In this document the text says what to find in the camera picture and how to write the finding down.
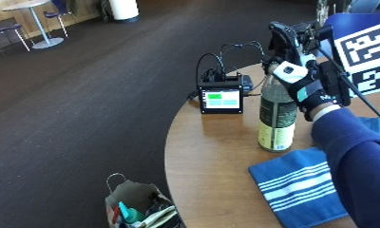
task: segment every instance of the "bag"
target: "bag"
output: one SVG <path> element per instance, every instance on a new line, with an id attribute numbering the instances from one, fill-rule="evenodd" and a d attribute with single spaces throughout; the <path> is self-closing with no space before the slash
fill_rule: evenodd
<path id="1" fill-rule="evenodd" d="M 123 183 L 112 191 L 110 180 L 114 176 L 123 177 Z M 107 178 L 107 186 L 111 194 L 106 197 L 106 210 L 111 228 L 178 228 L 182 226 L 174 202 L 154 184 L 134 182 L 127 180 L 124 175 L 115 173 Z M 126 223 L 119 211 L 120 202 L 146 215 L 144 221 Z"/>

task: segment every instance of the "green screen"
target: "green screen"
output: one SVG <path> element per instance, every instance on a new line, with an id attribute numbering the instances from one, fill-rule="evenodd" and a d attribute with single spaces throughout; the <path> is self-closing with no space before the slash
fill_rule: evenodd
<path id="1" fill-rule="evenodd" d="M 222 99 L 222 94 L 208 94 L 208 99 Z"/>

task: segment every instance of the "blue jacket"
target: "blue jacket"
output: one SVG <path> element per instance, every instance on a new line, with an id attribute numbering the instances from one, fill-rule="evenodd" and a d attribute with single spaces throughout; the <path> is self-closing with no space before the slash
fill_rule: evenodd
<path id="1" fill-rule="evenodd" d="M 380 227 L 380 135 L 347 108 L 315 122 L 313 139 L 327 153 L 343 206 L 359 227 Z"/>

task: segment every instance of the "blue chair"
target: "blue chair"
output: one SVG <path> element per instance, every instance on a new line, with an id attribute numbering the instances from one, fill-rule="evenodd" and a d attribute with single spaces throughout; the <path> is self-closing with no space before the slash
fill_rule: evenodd
<path id="1" fill-rule="evenodd" d="M 380 5 L 380 0 L 356 0 L 352 2 L 351 13 L 373 13 Z"/>
<path id="2" fill-rule="evenodd" d="M 2 28 L 0 28 L 0 34 L 6 34 L 9 40 L 10 40 L 11 44 L 13 44 L 13 40 L 11 40 L 9 34 L 7 34 L 5 31 L 7 31 L 7 30 L 14 30 L 14 32 L 17 33 L 18 38 L 21 39 L 21 41 L 22 41 L 25 47 L 26 47 L 26 49 L 30 51 L 29 46 L 27 46 L 27 44 L 26 44 L 26 42 L 25 42 L 25 39 L 23 39 L 21 33 L 18 32 L 19 29 L 22 29 L 22 25 L 19 25 L 19 24 L 13 24 L 13 25 L 9 26 L 9 27 L 2 27 Z"/>
<path id="3" fill-rule="evenodd" d="M 71 15 L 72 13 L 67 10 L 66 0 L 52 0 L 51 2 L 59 11 L 56 11 L 56 12 L 44 11 L 43 12 L 43 15 L 46 16 L 46 23 L 47 23 L 47 18 L 56 17 L 59 19 L 60 25 L 63 27 L 64 36 L 67 37 L 67 33 L 66 33 L 66 29 L 64 29 L 64 22 L 63 22 L 62 16 Z M 47 29 L 48 29 L 48 36 L 51 37 L 48 23 L 47 23 Z"/>

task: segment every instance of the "black cable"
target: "black cable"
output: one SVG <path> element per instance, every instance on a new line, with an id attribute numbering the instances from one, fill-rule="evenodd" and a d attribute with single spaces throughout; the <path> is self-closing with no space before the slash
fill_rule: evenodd
<path id="1" fill-rule="evenodd" d="M 265 79 L 267 79 L 267 75 L 264 77 L 264 79 L 256 84 L 256 86 L 251 89 L 251 91 L 255 90 L 255 88 L 257 88 L 264 82 L 265 82 Z"/>
<path id="2" fill-rule="evenodd" d="M 220 66 L 220 70 L 222 70 L 222 72 L 224 72 L 224 64 L 223 64 L 223 62 L 222 62 L 219 56 L 218 56 L 216 54 L 214 54 L 214 53 L 206 53 L 204 55 L 202 55 L 202 57 L 200 57 L 200 59 L 199 59 L 199 62 L 198 62 L 196 69 L 195 69 L 195 84 L 196 84 L 196 85 L 198 85 L 198 81 L 199 81 L 199 68 L 200 68 L 200 63 L 202 63 L 202 60 L 204 59 L 206 56 L 215 56 L 216 61 L 218 61 L 219 66 Z M 188 94 L 188 100 L 192 100 L 196 96 L 198 96 L 198 89 L 196 89 L 194 92 L 191 92 L 191 93 Z"/>
<path id="3" fill-rule="evenodd" d="M 341 66 L 335 62 L 335 60 L 331 58 L 331 56 L 325 53 L 325 51 L 323 50 L 323 48 L 316 47 L 317 50 L 320 51 L 320 53 L 327 57 L 327 59 L 331 61 L 331 63 L 333 64 L 333 66 L 337 68 L 337 71 L 340 73 L 340 77 L 343 79 L 343 81 L 345 82 L 345 84 L 348 85 L 348 87 L 353 90 L 355 94 L 359 96 L 359 98 L 364 101 L 364 103 L 367 104 L 367 106 L 371 108 L 371 110 L 377 114 L 377 116 L 380 117 L 380 112 L 376 109 L 376 107 L 371 104 L 371 102 L 368 101 L 367 97 L 364 96 L 364 94 L 361 93 L 361 91 L 357 89 L 357 87 L 352 84 L 352 82 L 348 80 L 347 78 L 347 73 L 344 72 Z"/>
<path id="4" fill-rule="evenodd" d="M 223 55 L 232 49 L 235 48 L 243 48 L 244 46 L 252 46 L 255 47 L 260 52 L 261 52 L 261 55 L 264 56 L 265 55 L 265 52 L 264 52 L 264 49 L 263 49 L 263 46 L 261 46 L 261 43 L 259 43 L 257 41 L 251 41 L 246 44 L 224 44 L 222 47 L 220 47 L 220 52 L 219 52 L 219 56 L 220 58 L 223 59 Z"/>
<path id="5" fill-rule="evenodd" d="M 235 67 L 235 66 L 228 66 L 226 69 L 224 69 L 224 72 L 227 73 L 227 69 L 228 68 L 232 68 L 234 70 L 236 70 L 239 72 L 239 69 Z"/>
<path id="6" fill-rule="evenodd" d="M 200 63 L 202 63 L 202 60 L 204 59 L 204 57 L 206 56 L 215 56 L 215 58 L 216 58 L 216 61 L 218 61 L 218 63 L 219 63 L 219 65 L 220 65 L 220 69 L 222 69 L 222 71 L 224 72 L 224 64 L 223 64 L 223 61 L 222 61 L 222 59 L 218 57 L 218 55 L 216 54 L 214 54 L 214 53 L 206 53 L 204 55 L 202 55 L 202 57 L 200 57 L 200 59 L 199 59 L 199 62 L 198 62 L 198 67 L 196 67 L 196 69 L 195 69 L 195 84 L 198 85 L 198 78 L 199 78 L 199 68 L 200 68 Z"/>

